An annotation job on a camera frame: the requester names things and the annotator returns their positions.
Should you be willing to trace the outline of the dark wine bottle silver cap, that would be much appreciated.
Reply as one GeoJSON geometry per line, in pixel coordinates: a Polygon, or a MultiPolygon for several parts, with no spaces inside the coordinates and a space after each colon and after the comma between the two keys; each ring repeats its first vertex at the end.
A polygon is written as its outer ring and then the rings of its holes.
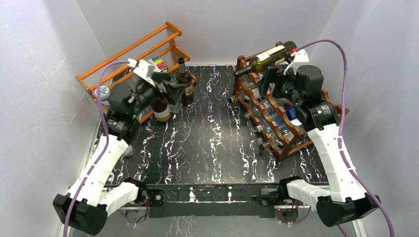
{"type": "Polygon", "coordinates": [[[194,85],[192,81],[192,75],[187,71],[185,66],[185,60],[183,57],[178,58],[179,69],[176,74],[176,80],[178,84],[185,84],[181,102],[187,106],[194,100],[194,85]]]}

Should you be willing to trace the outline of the green wine bottle white label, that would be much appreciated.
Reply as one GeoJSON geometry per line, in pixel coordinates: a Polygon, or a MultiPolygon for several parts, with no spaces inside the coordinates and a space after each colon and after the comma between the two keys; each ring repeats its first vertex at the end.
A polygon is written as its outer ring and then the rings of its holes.
{"type": "Polygon", "coordinates": [[[259,73],[266,70],[267,67],[279,65],[287,60],[289,61],[291,51],[294,49],[297,49],[297,45],[293,41],[287,41],[266,50],[254,56],[248,66],[235,71],[234,76],[238,78],[248,73],[259,73]]]}

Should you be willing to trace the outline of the clear liquor bottle dark label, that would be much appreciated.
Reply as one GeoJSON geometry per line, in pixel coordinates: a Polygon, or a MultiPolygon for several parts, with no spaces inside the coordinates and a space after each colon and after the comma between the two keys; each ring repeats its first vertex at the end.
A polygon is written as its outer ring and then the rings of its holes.
{"type": "MultiPolygon", "coordinates": [[[[176,78],[173,79],[171,77],[171,73],[169,71],[167,73],[170,74],[170,81],[169,81],[169,83],[171,83],[171,84],[178,84],[176,78]]],[[[180,102],[181,102],[181,100],[178,103],[176,103],[176,104],[169,104],[169,110],[172,113],[174,113],[174,114],[179,113],[180,112],[180,102]]]]}

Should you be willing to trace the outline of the red wine bottle gold cap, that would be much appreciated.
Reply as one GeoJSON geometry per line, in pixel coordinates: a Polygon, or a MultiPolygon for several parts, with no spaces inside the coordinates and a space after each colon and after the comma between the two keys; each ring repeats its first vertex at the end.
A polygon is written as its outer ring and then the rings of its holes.
{"type": "Polygon", "coordinates": [[[167,102],[161,100],[160,98],[156,98],[153,100],[152,104],[152,111],[154,117],[157,121],[165,122],[170,118],[170,110],[168,107],[167,102]]]}

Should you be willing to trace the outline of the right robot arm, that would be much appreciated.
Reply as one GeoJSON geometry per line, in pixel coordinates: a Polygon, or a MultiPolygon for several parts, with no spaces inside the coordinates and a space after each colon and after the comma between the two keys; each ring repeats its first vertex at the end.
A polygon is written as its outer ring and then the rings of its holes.
{"type": "Polygon", "coordinates": [[[295,105],[296,116],[318,151],[330,186],[324,190],[294,176],[280,181],[275,196],[284,204],[302,201],[318,213],[324,225],[333,227],[364,218],[382,204],[379,196],[356,177],[341,132],[344,112],[337,112],[331,102],[322,98],[323,80],[321,70],[312,65],[284,73],[268,67],[262,90],[266,92],[274,83],[273,96],[295,105]]]}

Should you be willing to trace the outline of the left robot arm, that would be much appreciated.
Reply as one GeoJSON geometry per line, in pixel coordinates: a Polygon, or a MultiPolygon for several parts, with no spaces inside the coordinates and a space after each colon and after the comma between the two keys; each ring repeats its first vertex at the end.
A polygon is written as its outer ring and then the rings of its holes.
{"type": "Polygon", "coordinates": [[[144,182],[127,178],[111,191],[104,193],[106,181],[116,162],[130,146],[139,129],[136,115],[155,100],[175,104],[186,88],[185,84],[169,82],[170,75],[153,72],[132,90],[118,83],[110,90],[109,111],[101,119],[104,139],[98,144],[91,160],[66,194],[57,194],[53,207],[66,227],[98,234],[107,218],[122,206],[132,202],[143,205],[148,199],[144,182]]]}

